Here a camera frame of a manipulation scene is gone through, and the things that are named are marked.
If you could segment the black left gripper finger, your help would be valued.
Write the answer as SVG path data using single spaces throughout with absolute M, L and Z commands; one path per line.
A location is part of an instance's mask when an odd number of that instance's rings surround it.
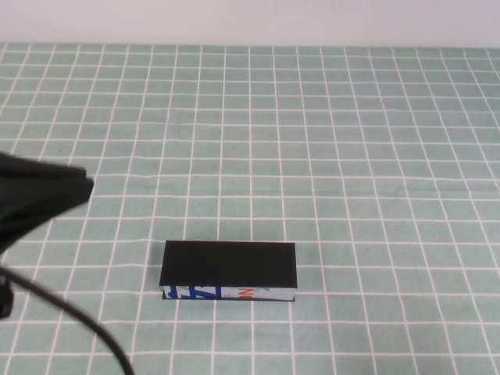
M 2 183 L 85 183 L 86 170 L 53 162 L 1 153 Z
M 51 219 L 88 202 L 94 181 L 1 179 L 1 251 Z

